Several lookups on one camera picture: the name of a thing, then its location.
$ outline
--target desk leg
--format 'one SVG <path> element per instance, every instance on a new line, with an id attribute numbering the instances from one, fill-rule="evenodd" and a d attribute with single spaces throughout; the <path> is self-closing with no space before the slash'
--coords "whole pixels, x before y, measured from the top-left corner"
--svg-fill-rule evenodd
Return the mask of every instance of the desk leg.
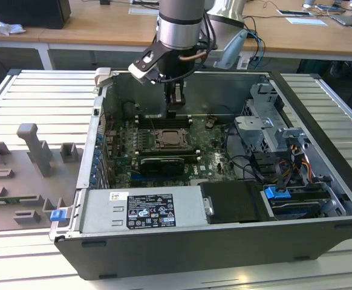
<path id="1" fill-rule="evenodd" d="M 97 65 L 97 57 L 96 57 L 96 53 L 94 52 L 94 50 L 90 50 L 90 61 L 92 65 Z"/>
<path id="2" fill-rule="evenodd" d="M 50 56 L 50 50 L 48 49 L 48 44 L 39 43 L 36 49 L 39 52 L 39 56 L 43 64 L 43 68 L 45 70 L 55 69 L 55 64 L 52 57 Z"/>

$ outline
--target motherboard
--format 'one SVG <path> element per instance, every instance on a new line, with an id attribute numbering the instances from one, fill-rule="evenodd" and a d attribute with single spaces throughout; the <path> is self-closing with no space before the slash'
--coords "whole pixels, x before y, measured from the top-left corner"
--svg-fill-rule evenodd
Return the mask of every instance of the motherboard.
<path id="1" fill-rule="evenodd" d="M 227 125 L 215 124 L 213 117 L 120 120 L 106 128 L 111 188 L 236 180 L 224 151 Z"/>

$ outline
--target blue cable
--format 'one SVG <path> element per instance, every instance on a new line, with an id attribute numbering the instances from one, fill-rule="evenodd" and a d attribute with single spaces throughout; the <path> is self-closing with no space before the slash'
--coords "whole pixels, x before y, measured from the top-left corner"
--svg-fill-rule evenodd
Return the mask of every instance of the blue cable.
<path id="1" fill-rule="evenodd" d="M 261 60 L 262 60 L 262 56 L 263 56 L 263 45 L 262 45 L 262 42 L 261 40 L 259 39 L 259 37 L 257 35 L 255 35 L 254 33 L 252 33 L 250 30 L 249 30 L 249 33 L 256 39 L 256 41 L 258 42 L 258 45 L 259 45 L 259 51 L 260 51 L 260 55 L 259 55 L 259 61 L 258 63 L 256 64 L 256 66 L 254 67 L 254 69 L 256 69 L 258 67 L 258 65 L 261 63 Z"/>

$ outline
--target laptop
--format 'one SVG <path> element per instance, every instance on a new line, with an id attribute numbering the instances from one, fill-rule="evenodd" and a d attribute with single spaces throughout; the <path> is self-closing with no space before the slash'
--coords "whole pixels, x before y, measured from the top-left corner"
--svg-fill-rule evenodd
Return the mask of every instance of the laptop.
<path id="1" fill-rule="evenodd" d="M 331 15 L 330 17 L 333 18 L 334 20 L 340 22 L 342 25 L 352 26 L 352 16 Z"/>

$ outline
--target paper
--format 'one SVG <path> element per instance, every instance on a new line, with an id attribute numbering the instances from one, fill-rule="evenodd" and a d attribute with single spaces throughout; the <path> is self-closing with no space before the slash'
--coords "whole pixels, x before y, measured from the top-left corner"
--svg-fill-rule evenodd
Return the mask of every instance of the paper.
<path id="1" fill-rule="evenodd" d="M 289 18 L 286 17 L 286 19 L 291 23 L 291 24 L 306 24 L 306 25 L 323 25 L 323 26 L 328 26 L 324 21 L 320 19 L 305 19 L 305 18 Z"/>
<path id="2" fill-rule="evenodd" d="M 110 201 L 127 201 L 129 192 L 111 192 L 109 196 Z"/>
<path id="3" fill-rule="evenodd" d="M 8 36 L 10 33 L 23 33 L 25 30 L 20 24 L 6 24 L 0 21 L 0 33 Z"/>

